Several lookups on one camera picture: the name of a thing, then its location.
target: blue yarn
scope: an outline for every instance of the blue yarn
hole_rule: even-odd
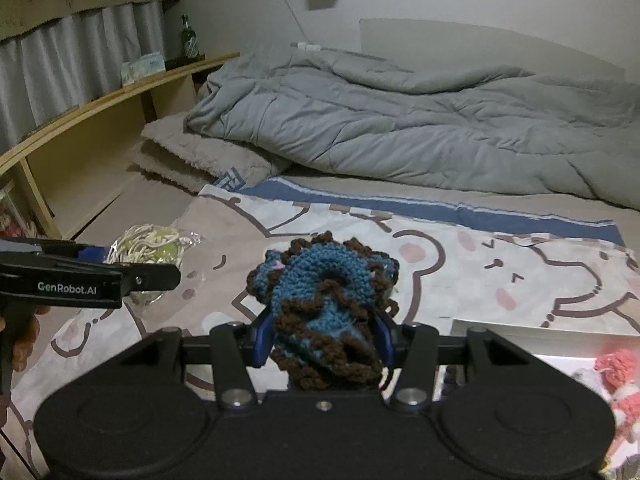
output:
[[[317,239],[312,240],[311,244],[306,243],[306,246],[299,247],[297,251],[291,251],[297,254],[289,253],[286,264],[282,261],[283,253],[268,251],[264,263],[249,275],[249,292],[258,301],[270,306],[274,319],[283,315],[283,302],[315,300],[320,294],[319,284],[326,279],[339,282],[342,285],[340,291],[345,298],[355,301],[358,306],[369,311],[376,306],[377,293],[372,284],[374,278],[382,277],[388,282],[384,294],[389,297],[392,285],[398,278],[396,260],[384,253],[373,253],[364,257],[343,244],[327,243],[326,238],[314,243]],[[340,305],[333,294],[324,292],[322,295],[320,312],[315,316],[301,318],[306,329],[330,336],[337,342],[347,335],[374,350],[372,342],[367,341],[357,329],[350,309]],[[312,349],[311,339],[308,337],[276,331],[274,347],[280,350],[285,358],[293,358],[299,366],[315,365],[332,370],[323,359],[324,349]]]

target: gray curtain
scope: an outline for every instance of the gray curtain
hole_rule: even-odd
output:
[[[120,66],[162,52],[160,2],[78,12],[0,43],[0,153],[74,105],[120,88]]]

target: blue and brown crocheted item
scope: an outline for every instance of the blue and brown crocheted item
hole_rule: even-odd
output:
[[[271,307],[271,357],[303,389],[377,387],[382,363],[370,315],[394,316],[389,298],[398,261],[355,238],[339,243],[326,232],[287,251],[267,251],[247,277],[249,294]]]

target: screw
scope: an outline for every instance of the screw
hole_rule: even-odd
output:
[[[249,404],[253,398],[254,396],[244,388],[232,388],[224,392],[221,396],[222,402],[227,406],[234,406],[236,408]]]
[[[328,400],[319,400],[316,402],[316,408],[321,412],[328,412],[333,407]]]
[[[420,388],[403,388],[396,393],[396,399],[403,404],[408,404],[409,406],[422,404],[428,398],[429,396],[427,395],[427,392]]]

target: gray duvet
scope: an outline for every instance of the gray duvet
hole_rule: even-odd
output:
[[[187,116],[328,173],[640,209],[640,85],[509,66],[409,72],[340,52],[264,47],[229,61]]]

